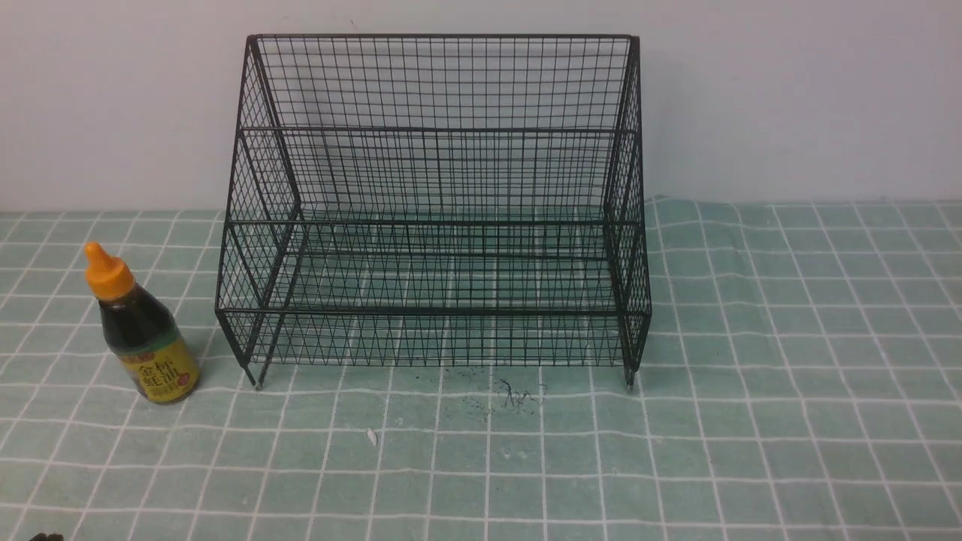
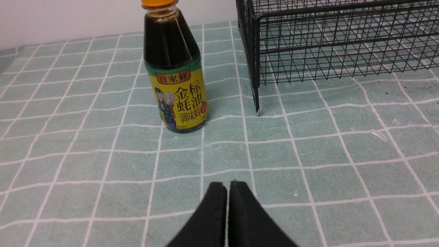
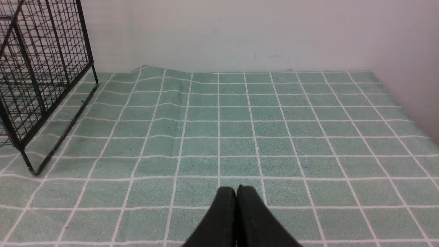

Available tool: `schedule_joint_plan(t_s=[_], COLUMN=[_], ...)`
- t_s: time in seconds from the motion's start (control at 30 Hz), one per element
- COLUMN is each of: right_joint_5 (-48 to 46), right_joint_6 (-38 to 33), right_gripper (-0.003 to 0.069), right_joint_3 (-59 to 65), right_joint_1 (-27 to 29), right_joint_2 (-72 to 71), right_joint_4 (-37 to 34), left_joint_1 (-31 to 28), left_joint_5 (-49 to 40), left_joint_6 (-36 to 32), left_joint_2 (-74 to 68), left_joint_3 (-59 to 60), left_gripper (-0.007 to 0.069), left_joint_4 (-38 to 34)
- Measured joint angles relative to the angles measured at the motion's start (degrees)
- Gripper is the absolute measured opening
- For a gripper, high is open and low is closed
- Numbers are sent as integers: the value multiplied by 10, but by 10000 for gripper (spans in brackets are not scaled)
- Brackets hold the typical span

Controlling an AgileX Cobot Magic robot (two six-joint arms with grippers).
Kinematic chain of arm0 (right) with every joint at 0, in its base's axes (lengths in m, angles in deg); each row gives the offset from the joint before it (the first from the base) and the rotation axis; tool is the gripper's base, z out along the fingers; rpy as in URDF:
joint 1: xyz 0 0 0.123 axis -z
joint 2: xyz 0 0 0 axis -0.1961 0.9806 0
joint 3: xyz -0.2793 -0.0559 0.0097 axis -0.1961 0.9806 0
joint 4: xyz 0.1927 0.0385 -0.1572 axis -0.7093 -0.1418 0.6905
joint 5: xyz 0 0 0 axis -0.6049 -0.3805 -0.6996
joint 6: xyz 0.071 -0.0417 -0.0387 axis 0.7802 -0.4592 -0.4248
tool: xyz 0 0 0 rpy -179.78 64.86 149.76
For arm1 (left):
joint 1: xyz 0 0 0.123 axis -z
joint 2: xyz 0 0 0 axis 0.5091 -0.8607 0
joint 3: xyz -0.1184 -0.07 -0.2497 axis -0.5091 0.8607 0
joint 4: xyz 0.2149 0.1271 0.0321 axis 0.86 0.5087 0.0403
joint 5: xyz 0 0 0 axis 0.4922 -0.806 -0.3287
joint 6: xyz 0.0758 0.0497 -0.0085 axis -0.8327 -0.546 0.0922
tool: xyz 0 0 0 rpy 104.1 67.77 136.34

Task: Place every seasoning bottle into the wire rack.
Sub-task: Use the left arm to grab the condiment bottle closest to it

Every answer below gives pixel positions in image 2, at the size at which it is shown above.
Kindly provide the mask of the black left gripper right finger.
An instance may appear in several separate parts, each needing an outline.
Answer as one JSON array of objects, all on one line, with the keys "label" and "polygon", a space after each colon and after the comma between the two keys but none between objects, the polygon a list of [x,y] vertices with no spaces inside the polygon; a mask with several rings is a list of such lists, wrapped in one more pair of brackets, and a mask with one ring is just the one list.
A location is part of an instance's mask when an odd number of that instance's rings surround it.
[{"label": "black left gripper right finger", "polygon": [[229,247],[296,247],[262,208],[244,181],[232,181],[229,189]]}]

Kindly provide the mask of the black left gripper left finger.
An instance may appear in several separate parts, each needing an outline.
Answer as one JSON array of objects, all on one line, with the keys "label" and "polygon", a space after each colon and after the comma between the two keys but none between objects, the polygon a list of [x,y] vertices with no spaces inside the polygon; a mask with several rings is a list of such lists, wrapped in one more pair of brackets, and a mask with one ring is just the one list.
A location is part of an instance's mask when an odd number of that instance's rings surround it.
[{"label": "black left gripper left finger", "polygon": [[168,247],[224,247],[227,190],[212,182],[198,208],[167,244]]}]

